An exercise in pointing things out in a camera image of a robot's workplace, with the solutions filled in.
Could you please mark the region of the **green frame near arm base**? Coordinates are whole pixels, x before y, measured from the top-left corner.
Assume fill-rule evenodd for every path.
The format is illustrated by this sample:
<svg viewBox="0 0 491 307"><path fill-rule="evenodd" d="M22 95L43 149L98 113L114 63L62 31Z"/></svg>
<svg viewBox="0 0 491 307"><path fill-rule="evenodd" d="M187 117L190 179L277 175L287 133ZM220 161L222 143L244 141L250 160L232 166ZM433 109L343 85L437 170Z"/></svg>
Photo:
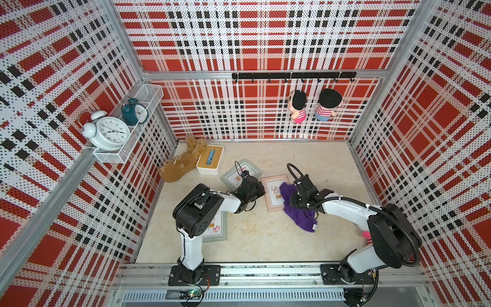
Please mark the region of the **green frame near arm base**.
<svg viewBox="0 0 491 307"><path fill-rule="evenodd" d="M227 239L227 212L218 211L203 233L203 242L215 242Z"/></svg>

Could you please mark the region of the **purple microfiber cloth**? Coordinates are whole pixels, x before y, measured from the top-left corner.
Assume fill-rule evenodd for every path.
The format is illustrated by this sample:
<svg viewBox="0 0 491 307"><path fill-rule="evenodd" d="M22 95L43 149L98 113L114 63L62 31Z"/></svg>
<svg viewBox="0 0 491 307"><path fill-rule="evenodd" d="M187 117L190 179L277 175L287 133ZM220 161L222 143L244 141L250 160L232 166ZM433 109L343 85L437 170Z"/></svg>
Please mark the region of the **purple microfiber cloth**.
<svg viewBox="0 0 491 307"><path fill-rule="evenodd" d="M294 221L294 223L302 230L310 233L315 233L317 230L317 220L315 219L315 211L302 210L293 207L290 201L291 196L297 194L297 188L293 184L286 182L280 185L280 193L284 199L284 211Z"/></svg>

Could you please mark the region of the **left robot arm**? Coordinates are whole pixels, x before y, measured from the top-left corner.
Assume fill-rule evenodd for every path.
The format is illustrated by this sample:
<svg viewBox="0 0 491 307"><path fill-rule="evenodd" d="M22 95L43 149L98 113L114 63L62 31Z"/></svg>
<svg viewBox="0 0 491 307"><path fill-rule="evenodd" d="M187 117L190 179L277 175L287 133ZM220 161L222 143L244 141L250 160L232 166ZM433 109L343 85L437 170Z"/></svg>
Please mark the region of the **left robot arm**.
<svg viewBox="0 0 491 307"><path fill-rule="evenodd" d="M176 229L181 235L182 254L174 273L182 282L198 285L205 277L202 253L203 234L218 212L240 214L265 195L263 184L248 171L241 175L239 187L227 193L198 184L174 209Z"/></svg>

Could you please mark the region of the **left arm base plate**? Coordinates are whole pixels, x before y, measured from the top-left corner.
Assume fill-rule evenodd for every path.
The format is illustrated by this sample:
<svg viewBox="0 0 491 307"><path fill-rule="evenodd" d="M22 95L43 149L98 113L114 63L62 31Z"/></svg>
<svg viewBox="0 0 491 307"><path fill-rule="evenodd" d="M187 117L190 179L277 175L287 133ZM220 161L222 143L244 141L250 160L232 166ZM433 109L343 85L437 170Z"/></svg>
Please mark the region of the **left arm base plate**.
<svg viewBox="0 0 491 307"><path fill-rule="evenodd" d="M171 268L168 286L200 285L217 286L221 277L221 266L200 265L194 271L180 264Z"/></svg>

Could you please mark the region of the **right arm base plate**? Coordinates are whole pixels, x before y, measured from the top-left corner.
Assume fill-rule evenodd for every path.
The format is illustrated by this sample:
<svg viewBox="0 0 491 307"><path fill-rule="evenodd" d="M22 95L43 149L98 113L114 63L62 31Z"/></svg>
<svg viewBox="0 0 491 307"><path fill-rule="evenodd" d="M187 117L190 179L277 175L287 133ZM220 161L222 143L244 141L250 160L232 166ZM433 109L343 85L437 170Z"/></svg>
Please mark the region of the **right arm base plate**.
<svg viewBox="0 0 491 307"><path fill-rule="evenodd" d="M373 285L375 283L370 270L356 273L347 265L340 263L322 264L320 274L324 285Z"/></svg>

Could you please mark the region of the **pink picture frame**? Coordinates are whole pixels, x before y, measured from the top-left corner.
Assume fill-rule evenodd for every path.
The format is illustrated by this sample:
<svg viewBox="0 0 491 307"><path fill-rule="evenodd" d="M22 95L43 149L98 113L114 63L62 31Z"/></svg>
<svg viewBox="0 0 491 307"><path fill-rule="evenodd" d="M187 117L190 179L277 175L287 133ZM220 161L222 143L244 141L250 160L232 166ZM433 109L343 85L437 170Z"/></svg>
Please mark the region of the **pink picture frame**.
<svg viewBox="0 0 491 307"><path fill-rule="evenodd" d="M261 178L265 188L265 198L269 212L280 211L284 208L284 199L281 195L280 187L283 183L289 184L286 175L277 175Z"/></svg>

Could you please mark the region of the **pink object behind right arm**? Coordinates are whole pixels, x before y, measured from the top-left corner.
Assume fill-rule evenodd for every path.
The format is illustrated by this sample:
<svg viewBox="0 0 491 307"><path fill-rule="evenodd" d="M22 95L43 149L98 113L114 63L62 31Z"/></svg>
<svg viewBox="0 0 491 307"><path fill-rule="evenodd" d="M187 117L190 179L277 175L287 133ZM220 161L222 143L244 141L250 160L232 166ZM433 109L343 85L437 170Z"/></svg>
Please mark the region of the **pink object behind right arm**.
<svg viewBox="0 0 491 307"><path fill-rule="evenodd" d="M371 235L371 233L369 231L364 231L363 232L363 237L366 239L366 244L367 245L373 244L372 235Z"/></svg>

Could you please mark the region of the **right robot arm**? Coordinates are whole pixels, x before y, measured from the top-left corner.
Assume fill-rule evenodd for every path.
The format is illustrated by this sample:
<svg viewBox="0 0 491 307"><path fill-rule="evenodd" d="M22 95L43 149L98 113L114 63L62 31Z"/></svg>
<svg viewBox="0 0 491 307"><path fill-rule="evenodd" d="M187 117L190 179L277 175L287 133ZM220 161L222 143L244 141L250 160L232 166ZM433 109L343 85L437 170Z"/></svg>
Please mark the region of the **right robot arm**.
<svg viewBox="0 0 491 307"><path fill-rule="evenodd" d="M370 244L354 250L340 261L342 282L353 284L362 274L385 267L419 266L421 238L397 206L380 207L328 189L320 191L308 175L296 178L294 186L297 192L290 197L293 207L341 217L371 235Z"/></svg>

